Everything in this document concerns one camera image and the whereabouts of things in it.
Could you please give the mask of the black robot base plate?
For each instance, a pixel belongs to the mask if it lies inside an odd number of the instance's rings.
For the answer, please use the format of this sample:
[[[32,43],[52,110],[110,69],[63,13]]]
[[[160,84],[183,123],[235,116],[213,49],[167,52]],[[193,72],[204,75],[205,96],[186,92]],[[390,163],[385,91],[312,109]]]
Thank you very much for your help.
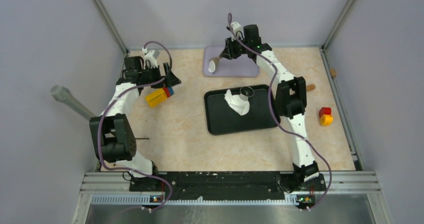
[[[326,183],[320,174],[304,183],[286,171],[233,172],[161,172],[158,178],[131,178],[131,192],[161,192],[172,201],[203,198],[206,201],[282,200],[294,192],[307,194],[324,191]]]

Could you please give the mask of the round cut dough wrapper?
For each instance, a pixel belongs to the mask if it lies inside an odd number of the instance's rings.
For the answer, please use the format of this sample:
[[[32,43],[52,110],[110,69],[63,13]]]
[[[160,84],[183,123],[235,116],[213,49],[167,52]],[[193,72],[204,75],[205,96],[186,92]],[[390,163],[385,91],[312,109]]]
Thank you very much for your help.
[[[215,71],[216,71],[216,68],[217,68],[217,63],[214,61],[214,60],[210,60],[209,61],[209,65],[208,65],[208,71],[210,72],[210,73],[214,73]]]

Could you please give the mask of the clear glass cup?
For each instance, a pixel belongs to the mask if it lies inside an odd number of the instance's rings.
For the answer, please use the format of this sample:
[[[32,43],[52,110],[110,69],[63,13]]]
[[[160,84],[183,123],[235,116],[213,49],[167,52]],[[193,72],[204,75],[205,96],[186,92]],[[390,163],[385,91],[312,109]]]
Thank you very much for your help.
[[[248,100],[250,97],[252,97],[255,94],[255,91],[251,86],[242,86],[240,88],[240,94],[239,97],[242,100]]]

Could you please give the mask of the wooden dough roller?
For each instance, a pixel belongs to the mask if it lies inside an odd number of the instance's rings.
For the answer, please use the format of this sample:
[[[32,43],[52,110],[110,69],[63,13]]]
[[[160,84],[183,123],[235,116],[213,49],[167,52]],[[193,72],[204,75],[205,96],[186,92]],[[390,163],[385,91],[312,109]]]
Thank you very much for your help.
[[[306,86],[306,91],[310,92],[316,89],[316,85],[315,84],[309,84]]]

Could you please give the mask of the black baking tray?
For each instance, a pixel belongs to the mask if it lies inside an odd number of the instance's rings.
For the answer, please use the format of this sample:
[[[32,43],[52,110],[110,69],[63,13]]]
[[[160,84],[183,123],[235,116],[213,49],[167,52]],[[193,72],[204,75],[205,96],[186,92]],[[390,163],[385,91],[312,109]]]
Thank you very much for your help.
[[[239,115],[227,104],[226,89],[211,90],[204,94],[206,125],[210,134],[218,136],[277,126],[269,109],[269,86],[258,84],[250,87],[253,96],[248,98],[250,108],[245,115]]]

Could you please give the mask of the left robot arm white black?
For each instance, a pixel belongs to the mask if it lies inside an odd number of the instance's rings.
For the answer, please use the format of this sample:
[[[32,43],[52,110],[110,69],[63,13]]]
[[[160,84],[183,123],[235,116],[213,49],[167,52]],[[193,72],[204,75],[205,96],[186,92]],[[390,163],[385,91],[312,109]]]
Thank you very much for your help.
[[[149,191],[160,186],[161,178],[156,174],[154,162],[137,150],[128,116],[144,88],[169,93],[173,86],[181,84],[172,67],[172,60],[163,63],[164,74],[161,74],[152,57],[126,57],[111,101],[101,115],[89,120],[95,155],[101,165],[108,171],[130,172],[133,177],[141,178],[141,184]]]

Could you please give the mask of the metal scraper wooden handle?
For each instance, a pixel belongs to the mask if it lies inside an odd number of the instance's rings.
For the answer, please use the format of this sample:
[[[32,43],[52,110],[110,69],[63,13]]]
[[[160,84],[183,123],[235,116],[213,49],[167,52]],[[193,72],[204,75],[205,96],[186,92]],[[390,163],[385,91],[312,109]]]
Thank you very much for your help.
[[[216,64],[217,64],[217,66],[216,66],[216,71],[217,71],[217,69],[218,69],[218,67],[219,67],[219,64],[220,64],[220,61],[222,60],[223,58],[221,57],[221,56],[217,56],[217,57],[212,57],[210,60],[214,60],[215,62],[216,62]]]

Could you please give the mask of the lilac rectangular tray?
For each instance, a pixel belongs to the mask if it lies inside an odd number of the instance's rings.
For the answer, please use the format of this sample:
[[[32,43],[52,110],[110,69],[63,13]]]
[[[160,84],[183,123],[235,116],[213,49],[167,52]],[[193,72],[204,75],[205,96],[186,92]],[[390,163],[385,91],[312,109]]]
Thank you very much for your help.
[[[223,49],[223,46],[208,46],[204,49],[202,66],[202,73],[204,76],[254,78],[259,75],[259,67],[246,55],[242,55],[239,58],[232,60],[223,58],[219,61],[215,72],[210,72],[210,59],[218,57]]]

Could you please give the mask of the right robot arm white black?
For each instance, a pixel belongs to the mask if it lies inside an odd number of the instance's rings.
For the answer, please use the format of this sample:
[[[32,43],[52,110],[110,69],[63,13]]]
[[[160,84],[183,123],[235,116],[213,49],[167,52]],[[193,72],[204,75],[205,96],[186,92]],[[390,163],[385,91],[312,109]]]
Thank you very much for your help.
[[[234,60],[247,55],[270,76],[271,83],[276,84],[271,113],[285,117],[291,126],[288,133],[294,136],[292,185],[299,190],[307,190],[319,177],[320,171],[312,154],[305,124],[306,80],[302,76],[294,76],[284,67],[272,47],[262,42],[257,25],[241,26],[235,21],[228,24],[227,30],[232,36],[225,40],[224,50],[219,56]]]

